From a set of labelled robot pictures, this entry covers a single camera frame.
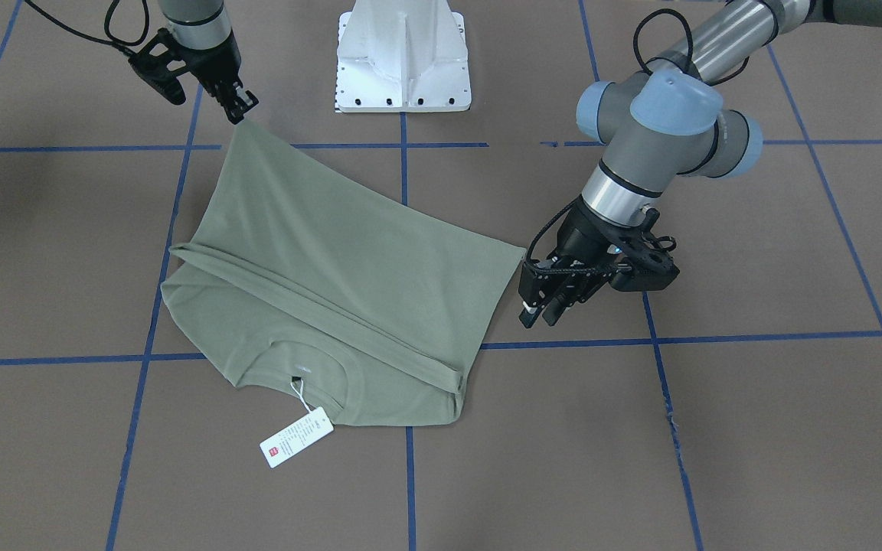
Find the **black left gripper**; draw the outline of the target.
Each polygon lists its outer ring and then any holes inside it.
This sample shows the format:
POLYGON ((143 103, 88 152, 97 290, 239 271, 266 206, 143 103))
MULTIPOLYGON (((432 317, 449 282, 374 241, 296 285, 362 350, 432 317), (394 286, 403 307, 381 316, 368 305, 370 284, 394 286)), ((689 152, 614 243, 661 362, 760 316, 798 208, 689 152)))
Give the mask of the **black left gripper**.
POLYGON ((586 302, 609 283, 620 256, 620 250, 606 235, 609 227, 624 226, 606 222, 578 196, 537 233, 526 249, 518 286, 522 297, 518 320, 525 328, 535 325, 541 311, 543 320, 553 327, 574 303, 586 302), (548 258, 532 258, 541 237, 560 218, 563 223, 557 231, 556 246, 548 258))

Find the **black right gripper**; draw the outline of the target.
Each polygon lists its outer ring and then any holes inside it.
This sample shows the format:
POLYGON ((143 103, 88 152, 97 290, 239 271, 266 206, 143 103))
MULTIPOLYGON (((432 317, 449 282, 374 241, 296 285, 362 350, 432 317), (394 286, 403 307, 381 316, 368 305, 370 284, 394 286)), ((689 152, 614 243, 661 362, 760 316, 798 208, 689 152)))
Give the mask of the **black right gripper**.
POLYGON ((178 56, 183 62, 177 74, 189 73, 217 100, 223 100, 227 121, 238 125, 259 104, 245 90, 239 77, 240 52, 233 31, 178 31, 178 56))

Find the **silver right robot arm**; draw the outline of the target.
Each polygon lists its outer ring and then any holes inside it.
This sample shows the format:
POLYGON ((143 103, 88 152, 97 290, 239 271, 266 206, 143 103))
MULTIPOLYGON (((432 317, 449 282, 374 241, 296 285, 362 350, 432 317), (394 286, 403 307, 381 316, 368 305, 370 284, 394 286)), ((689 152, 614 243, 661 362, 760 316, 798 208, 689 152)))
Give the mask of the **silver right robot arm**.
POLYGON ((165 26, 157 38, 238 125, 258 98, 240 77, 241 52, 224 1, 158 1, 165 26))

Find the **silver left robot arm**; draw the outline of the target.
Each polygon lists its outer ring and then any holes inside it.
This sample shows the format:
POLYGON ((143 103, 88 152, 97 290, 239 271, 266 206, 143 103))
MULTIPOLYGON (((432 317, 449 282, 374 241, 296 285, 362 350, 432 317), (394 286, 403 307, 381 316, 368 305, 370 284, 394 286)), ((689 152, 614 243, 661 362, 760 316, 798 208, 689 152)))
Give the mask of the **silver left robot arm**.
POLYGON ((750 56, 805 22, 882 28, 882 1, 728 1, 697 28, 679 11, 682 41, 645 59, 633 46, 636 73, 598 81, 582 93, 575 122, 605 145, 578 198, 550 223, 556 244, 544 260, 526 251, 519 321, 556 324, 604 285, 617 292, 658 292, 679 275, 675 238, 654 234, 658 202, 675 177, 732 178, 760 159, 763 130, 724 107, 717 85, 738 77, 750 56))

